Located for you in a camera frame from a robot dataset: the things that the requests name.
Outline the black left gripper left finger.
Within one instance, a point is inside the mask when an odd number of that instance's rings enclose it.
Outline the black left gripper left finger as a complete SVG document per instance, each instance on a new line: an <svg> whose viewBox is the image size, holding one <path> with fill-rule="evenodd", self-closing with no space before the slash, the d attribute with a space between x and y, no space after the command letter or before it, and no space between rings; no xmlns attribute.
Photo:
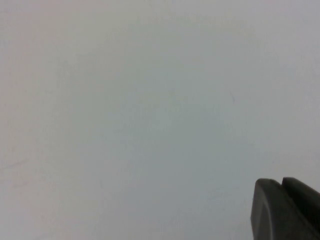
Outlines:
<svg viewBox="0 0 320 240"><path fill-rule="evenodd" d="M318 240L286 190L273 179L255 182L250 216L254 240Z"/></svg>

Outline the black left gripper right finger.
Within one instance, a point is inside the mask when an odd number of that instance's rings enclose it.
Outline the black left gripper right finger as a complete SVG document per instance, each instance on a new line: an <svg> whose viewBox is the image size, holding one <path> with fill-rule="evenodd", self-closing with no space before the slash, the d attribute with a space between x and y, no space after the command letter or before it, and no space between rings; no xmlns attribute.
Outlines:
<svg viewBox="0 0 320 240"><path fill-rule="evenodd" d="M304 218L320 233L320 193L293 177L284 177L282 187Z"/></svg>

